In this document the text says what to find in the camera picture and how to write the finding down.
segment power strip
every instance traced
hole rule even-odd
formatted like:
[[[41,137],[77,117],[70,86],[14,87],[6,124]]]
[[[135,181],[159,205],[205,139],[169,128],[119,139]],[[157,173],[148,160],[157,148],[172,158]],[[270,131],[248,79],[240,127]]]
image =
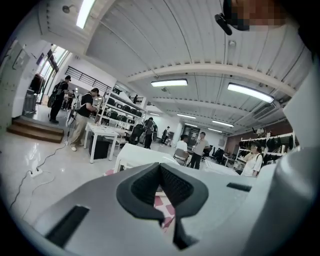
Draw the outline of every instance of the power strip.
[[[42,173],[43,173],[42,169],[39,169],[39,168],[35,169],[32,173],[31,173],[31,171],[29,172],[31,178],[37,177],[38,175],[40,175]]]

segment glossy floor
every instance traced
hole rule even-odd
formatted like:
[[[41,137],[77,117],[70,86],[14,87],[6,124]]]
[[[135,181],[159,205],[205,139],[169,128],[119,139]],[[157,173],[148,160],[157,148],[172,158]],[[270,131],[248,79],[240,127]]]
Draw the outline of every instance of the glossy floor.
[[[56,149],[63,147],[65,143],[66,138],[61,144],[56,144],[11,133],[5,133],[1,137],[0,191],[2,198],[8,205],[14,201],[19,185],[27,171],[34,170],[44,162],[47,156],[53,154]],[[159,143],[155,142],[151,144],[151,149],[171,155],[175,151],[173,147],[160,146]],[[106,171],[114,169],[118,153],[115,150],[112,161],[107,158],[98,159],[90,164],[88,148],[78,148],[77,152],[73,152],[69,146],[59,149],[54,156],[49,157],[45,164],[40,167],[44,171],[43,174],[34,178],[30,177],[29,174],[26,175],[20,188],[20,194],[11,210],[17,217],[23,217],[26,222],[32,224],[37,216],[50,205],[82,184],[99,178]]]

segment khaki pants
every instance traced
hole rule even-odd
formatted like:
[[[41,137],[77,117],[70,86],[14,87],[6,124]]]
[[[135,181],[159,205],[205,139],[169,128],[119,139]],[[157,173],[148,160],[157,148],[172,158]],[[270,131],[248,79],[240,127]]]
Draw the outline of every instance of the khaki pants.
[[[70,139],[71,147],[79,146],[81,144],[81,139],[85,134],[88,117],[77,114],[75,121],[75,130],[73,131],[72,138]]]

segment ceiling light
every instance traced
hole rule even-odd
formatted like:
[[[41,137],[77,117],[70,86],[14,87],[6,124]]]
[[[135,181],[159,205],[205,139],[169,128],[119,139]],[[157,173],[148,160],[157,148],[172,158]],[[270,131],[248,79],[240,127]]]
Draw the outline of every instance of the ceiling light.
[[[164,87],[164,86],[187,86],[187,79],[171,79],[151,82],[153,87]]]
[[[190,124],[190,123],[185,123],[185,125],[186,125],[186,126],[192,126],[192,127],[198,127],[198,126],[196,126],[196,125],[194,125],[194,124]]]
[[[79,11],[78,19],[76,20],[76,25],[79,28],[83,29],[85,27],[87,18],[95,1],[96,0],[83,0],[81,9]]]
[[[176,115],[179,116],[179,117],[196,119],[195,116],[190,116],[190,115],[185,115],[185,114],[176,114]]]
[[[215,121],[215,120],[212,120],[212,122],[213,122],[213,123],[216,123],[216,124],[219,124],[219,125],[234,127],[234,125],[228,124],[228,123],[225,123],[225,122],[219,122],[219,121]]]
[[[255,89],[251,89],[249,87],[242,86],[242,85],[239,85],[236,83],[232,83],[232,82],[229,83],[228,90],[238,92],[241,94],[246,94],[246,95],[258,98],[262,101],[268,102],[268,103],[271,103],[274,101],[274,98],[270,97],[269,95],[267,95],[263,92],[260,92]]]
[[[215,130],[215,129],[211,129],[211,128],[208,128],[208,130],[214,131],[214,132],[217,132],[217,133],[222,133],[222,131],[220,131],[220,130]]]

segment trash bin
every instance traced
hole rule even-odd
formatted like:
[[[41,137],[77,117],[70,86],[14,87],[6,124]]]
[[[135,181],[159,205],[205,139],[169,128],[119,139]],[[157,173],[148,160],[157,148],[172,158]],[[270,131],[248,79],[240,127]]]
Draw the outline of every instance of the trash bin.
[[[91,135],[90,140],[90,147],[89,147],[89,154],[91,156],[91,149],[92,149],[92,143],[94,141],[94,134]],[[98,136],[96,138],[96,144],[95,144],[95,150],[94,150],[94,157],[93,159],[103,159],[107,158],[108,150],[109,150],[110,141],[107,140],[103,136]]]

